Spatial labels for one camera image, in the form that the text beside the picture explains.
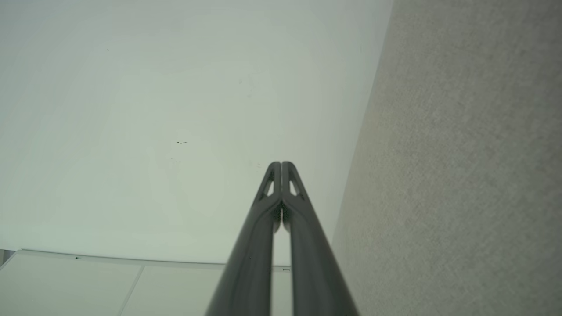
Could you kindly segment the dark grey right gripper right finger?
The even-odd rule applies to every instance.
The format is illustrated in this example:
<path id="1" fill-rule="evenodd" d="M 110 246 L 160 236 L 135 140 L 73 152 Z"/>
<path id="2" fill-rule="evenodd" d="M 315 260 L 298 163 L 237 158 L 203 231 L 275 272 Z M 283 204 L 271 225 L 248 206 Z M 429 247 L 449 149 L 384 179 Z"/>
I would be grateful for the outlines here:
<path id="1" fill-rule="evenodd" d="M 283 226 L 290 234 L 293 316 L 359 316 L 299 172 L 281 165 Z"/>

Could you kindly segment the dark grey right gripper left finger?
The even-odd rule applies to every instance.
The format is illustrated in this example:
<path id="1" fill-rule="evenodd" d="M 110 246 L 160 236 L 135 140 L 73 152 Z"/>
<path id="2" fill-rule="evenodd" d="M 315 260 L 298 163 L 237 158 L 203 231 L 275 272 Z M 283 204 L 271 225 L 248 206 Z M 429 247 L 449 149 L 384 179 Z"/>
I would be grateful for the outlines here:
<path id="1" fill-rule="evenodd" d="M 270 316 L 281 163 L 269 164 L 205 316 Z"/>

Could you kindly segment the grey fabric sofa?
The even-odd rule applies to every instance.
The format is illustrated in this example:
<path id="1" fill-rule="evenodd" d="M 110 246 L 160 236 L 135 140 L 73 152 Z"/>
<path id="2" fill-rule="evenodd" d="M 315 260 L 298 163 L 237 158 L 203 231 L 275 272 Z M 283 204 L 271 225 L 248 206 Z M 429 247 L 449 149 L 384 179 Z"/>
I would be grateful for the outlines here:
<path id="1" fill-rule="evenodd" d="M 332 249 L 361 316 L 562 316 L 562 0 L 394 0 Z"/>

